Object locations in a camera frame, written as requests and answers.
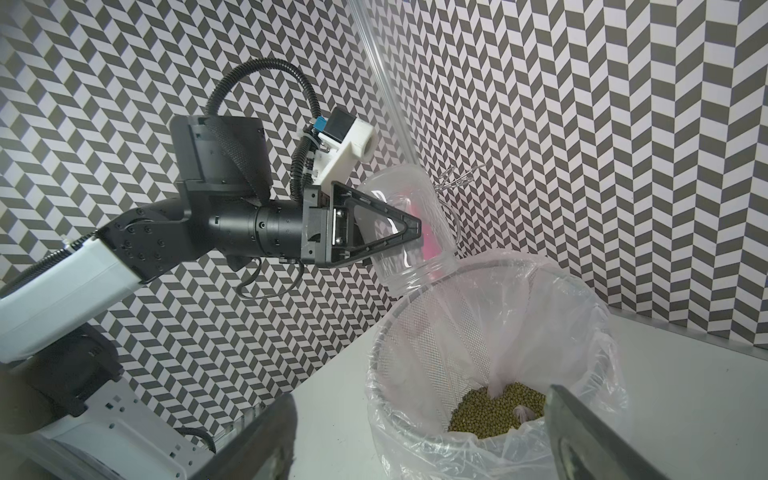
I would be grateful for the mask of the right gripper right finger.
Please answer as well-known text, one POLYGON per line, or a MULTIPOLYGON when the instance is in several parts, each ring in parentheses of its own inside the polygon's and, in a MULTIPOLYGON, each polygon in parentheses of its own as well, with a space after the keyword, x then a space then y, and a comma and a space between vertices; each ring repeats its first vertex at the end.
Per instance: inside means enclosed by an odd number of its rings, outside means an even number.
POLYGON ((550 387, 544 419, 560 479, 666 477, 562 385, 550 387))

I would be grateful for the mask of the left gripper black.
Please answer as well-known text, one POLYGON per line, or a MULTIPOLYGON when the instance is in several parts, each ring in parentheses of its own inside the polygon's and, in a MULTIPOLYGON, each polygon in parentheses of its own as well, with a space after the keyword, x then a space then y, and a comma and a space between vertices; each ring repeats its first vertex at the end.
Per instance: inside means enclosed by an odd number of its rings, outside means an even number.
POLYGON ((304 189, 301 261, 342 267, 421 238, 421 220, 384 201, 332 182, 304 189))

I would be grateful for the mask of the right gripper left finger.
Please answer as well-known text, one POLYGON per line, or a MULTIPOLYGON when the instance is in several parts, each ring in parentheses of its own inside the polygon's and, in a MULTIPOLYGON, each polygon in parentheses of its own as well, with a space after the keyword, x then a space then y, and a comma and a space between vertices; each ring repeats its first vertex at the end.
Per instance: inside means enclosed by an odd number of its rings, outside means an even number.
POLYGON ((288 479, 297 426, 295 400, 283 394, 203 466, 203 478, 288 479))

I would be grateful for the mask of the glass jar with beans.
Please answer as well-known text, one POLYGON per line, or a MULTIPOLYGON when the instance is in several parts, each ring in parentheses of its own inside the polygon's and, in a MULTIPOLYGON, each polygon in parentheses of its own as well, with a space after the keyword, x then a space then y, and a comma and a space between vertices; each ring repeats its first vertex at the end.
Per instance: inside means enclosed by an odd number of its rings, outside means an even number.
POLYGON ((388 242, 371 263, 391 297, 402 297, 458 268, 452 227, 425 170, 412 164, 390 167, 369 177, 359 190, 386 208, 384 213, 355 208, 354 215, 364 242, 388 242))

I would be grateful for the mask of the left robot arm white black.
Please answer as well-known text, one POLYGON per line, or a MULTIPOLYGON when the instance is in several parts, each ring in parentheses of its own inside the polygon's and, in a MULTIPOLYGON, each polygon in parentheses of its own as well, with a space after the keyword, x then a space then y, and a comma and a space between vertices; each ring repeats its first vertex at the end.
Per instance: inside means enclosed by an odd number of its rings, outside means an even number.
POLYGON ((371 159, 373 128, 345 111, 316 118, 293 160, 292 200, 272 194, 256 118, 177 116, 177 195, 129 209, 25 269, 1 291, 1 438, 62 478, 287 477, 291 397, 217 445, 168 425, 135 394, 92 319, 182 263, 221 253, 240 270, 276 259, 347 266, 417 240, 419 218, 346 185, 371 159))

